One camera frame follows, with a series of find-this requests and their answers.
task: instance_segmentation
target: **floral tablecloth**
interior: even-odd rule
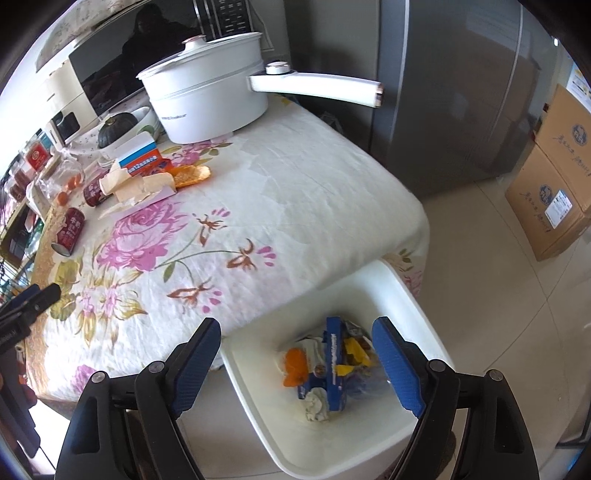
[[[205,316],[224,335],[384,257],[417,295],[428,248],[420,202],[375,160],[295,103],[217,144],[159,145],[212,177],[123,220],[83,206],[69,258],[48,221],[33,279],[62,298],[33,326],[27,368],[45,398],[76,400],[97,369],[165,359]],[[55,212],[61,219],[63,212]]]

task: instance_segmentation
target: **white electric pot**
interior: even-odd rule
[[[285,62],[266,70],[261,33],[205,42],[186,40],[185,49],[139,73],[170,140],[186,144],[233,132],[267,110],[262,92],[299,93],[378,107],[379,82],[337,75],[299,73]]]

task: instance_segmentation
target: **hand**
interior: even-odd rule
[[[35,392],[33,391],[33,389],[31,389],[31,387],[29,387],[25,383],[24,375],[25,375],[26,371],[27,370],[25,368],[25,365],[23,363],[19,362],[18,363],[18,379],[19,379],[19,382],[21,383],[23,393],[25,394],[25,397],[27,399],[28,406],[29,406],[29,408],[31,408],[37,404],[37,395],[35,395]],[[0,374],[0,390],[2,390],[3,387],[4,387],[4,379],[2,378],[2,374]],[[14,435],[8,429],[8,427],[6,427],[6,425],[4,425],[2,423],[2,419],[0,419],[0,433],[2,433],[3,437],[8,442],[8,444],[10,445],[10,448],[12,450],[15,450],[18,446],[17,441],[15,440]]]

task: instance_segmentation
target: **blue logo on cardboard box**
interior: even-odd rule
[[[573,138],[581,147],[587,144],[587,132],[583,125],[577,124],[573,127]]]
[[[552,189],[548,185],[542,185],[540,187],[540,201],[548,206],[552,202]]]

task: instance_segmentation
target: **tile floor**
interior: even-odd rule
[[[537,262],[505,200],[513,177],[424,202],[431,248],[420,304],[458,371],[505,374],[543,467],[561,437],[578,434],[591,396],[591,244],[586,234]],[[182,423],[206,478],[289,478],[260,444],[225,371],[208,376],[189,413]],[[459,412],[459,441],[464,422]],[[338,480],[375,479],[396,455],[382,457]]]

